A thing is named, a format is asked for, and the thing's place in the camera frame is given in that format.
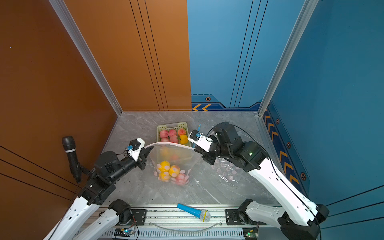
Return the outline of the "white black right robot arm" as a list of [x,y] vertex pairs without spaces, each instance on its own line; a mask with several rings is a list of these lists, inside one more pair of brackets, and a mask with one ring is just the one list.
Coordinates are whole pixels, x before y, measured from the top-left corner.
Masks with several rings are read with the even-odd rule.
[[259,181],[280,203],[280,207],[272,207],[246,199],[238,208],[240,222],[273,226],[289,240],[320,240],[320,224],[327,219],[328,208],[305,197],[279,171],[259,143],[244,142],[236,129],[237,126],[222,122],[213,127],[213,134],[193,130],[188,139],[196,144],[195,152],[205,162],[213,165],[217,158],[227,160]]

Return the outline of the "clear zip-top bag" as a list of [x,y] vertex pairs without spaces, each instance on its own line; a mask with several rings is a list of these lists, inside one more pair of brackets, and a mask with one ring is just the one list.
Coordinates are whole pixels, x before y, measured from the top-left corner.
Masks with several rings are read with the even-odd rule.
[[[154,175],[158,180],[159,173],[161,173],[161,171],[158,170],[157,164],[160,164],[162,161],[168,161],[171,166],[177,165],[180,167],[180,174],[186,174],[189,176],[188,182],[185,184],[187,185],[192,180],[193,167],[195,167],[201,160],[200,156],[194,151],[193,148],[179,144],[158,142],[150,144],[146,146],[146,148],[153,148],[149,154],[149,159],[154,167]],[[176,178],[172,177],[168,182],[163,183],[172,183],[177,185]]]

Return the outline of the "light green perforated basket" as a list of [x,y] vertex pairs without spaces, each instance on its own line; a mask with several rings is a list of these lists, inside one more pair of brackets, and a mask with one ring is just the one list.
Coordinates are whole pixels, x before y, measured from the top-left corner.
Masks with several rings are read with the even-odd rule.
[[[166,124],[166,125],[157,126],[157,142],[161,142],[161,139],[159,137],[159,132],[160,131],[162,131],[162,130],[169,131],[171,129],[175,129],[176,131],[178,131],[178,129],[180,129],[180,128],[184,128],[187,131],[187,136],[189,135],[188,125],[187,125],[186,122],[180,122],[180,123],[173,123],[173,124]],[[188,144],[183,145],[183,146],[191,147],[190,141],[188,142]]]

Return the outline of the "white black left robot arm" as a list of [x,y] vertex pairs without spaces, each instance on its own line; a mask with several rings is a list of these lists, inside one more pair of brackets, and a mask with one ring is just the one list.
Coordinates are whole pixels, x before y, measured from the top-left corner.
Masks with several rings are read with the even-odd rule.
[[100,155],[95,169],[75,198],[63,218],[45,237],[47,240],[97,240],[107,230],[120,225],[135,223],[131,206],[123,200],[114,200],[97,220],[80,228],[116,189],[116,182],[134,168],[143,170],[153,147],[147,147],[119,160],[117,154],[108,151]]

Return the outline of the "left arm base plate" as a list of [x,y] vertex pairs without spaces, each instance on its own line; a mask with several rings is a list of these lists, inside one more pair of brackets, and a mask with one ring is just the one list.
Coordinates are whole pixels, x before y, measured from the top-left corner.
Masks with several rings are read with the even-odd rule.
[[121,226],[143,226],[145,224],[147,218],[147,210],[146,209],[131,209],[124,211],[119,216],[118,224]]

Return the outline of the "clear bag with pink dots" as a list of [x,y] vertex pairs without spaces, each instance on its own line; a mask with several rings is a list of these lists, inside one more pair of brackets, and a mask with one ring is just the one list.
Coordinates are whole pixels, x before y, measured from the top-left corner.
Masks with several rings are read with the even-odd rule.
[[226,183],[238,183],[240,179],[240,168],[236,167],[224,158],[216,158],[211,166],[214,173]]

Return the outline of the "yellow peach with red spot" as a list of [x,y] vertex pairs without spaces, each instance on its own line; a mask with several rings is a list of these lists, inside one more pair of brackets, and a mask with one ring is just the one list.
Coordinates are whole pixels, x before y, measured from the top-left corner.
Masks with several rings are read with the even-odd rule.
[[168,173],[172,178],[176,178],[180,174],[180,167],[177,165],[173,165],[170,167]]

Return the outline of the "pink peach front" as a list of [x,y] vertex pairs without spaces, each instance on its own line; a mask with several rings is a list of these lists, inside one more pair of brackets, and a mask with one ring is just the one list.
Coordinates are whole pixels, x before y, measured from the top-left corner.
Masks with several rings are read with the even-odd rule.
[[177,185],[185,185],[188,182],[189,176],[186,174],[179,174],[176,177],[176,184]]

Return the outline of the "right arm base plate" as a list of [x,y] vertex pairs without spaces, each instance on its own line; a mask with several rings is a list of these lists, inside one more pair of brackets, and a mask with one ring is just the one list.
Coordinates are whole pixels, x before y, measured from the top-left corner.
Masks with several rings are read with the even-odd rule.
[[226,209],[226,223],[228,226],[237,225],[258,225],[265,226],[266,223],[252,221],[245,212],[241,212],[238,209]]

